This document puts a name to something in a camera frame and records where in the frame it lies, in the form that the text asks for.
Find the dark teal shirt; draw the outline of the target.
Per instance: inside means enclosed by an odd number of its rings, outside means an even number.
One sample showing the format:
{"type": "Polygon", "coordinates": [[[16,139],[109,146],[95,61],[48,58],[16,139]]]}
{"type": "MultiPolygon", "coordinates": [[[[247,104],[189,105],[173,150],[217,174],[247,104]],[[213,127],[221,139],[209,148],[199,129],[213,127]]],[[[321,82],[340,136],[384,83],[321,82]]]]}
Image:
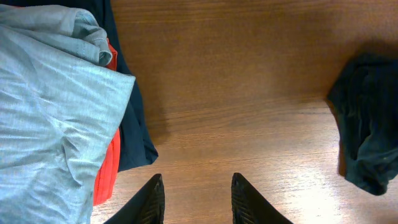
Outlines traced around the dark teal shirt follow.
{"type": "Polygon", "coordinates": [[[397,176],[397,60],[353,58],[327,99],[338,124],[345,179],[370,194],[385,194],[397,176]]]}

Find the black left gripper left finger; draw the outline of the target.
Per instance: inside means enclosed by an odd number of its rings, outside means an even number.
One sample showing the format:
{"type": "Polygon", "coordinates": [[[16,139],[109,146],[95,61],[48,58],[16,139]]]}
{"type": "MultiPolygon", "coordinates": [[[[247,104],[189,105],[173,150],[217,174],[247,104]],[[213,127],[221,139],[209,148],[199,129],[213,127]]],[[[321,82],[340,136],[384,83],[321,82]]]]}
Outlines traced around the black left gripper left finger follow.
{"type": "Polygon", "coordinates": [[[162,175],[155,174],[104,224],[163,224],[164,213],[162,175]]]}

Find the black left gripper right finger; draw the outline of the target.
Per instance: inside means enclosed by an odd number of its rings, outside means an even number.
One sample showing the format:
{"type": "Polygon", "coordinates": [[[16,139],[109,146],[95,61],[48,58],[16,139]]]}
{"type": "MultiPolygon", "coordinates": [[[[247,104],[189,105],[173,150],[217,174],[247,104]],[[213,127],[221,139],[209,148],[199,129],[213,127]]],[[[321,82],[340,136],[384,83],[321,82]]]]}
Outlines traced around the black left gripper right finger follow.
{"type": "Polygon", "coordinates": [[[231,182],[234,224],[292,224],[240,173],[231,182]]]}

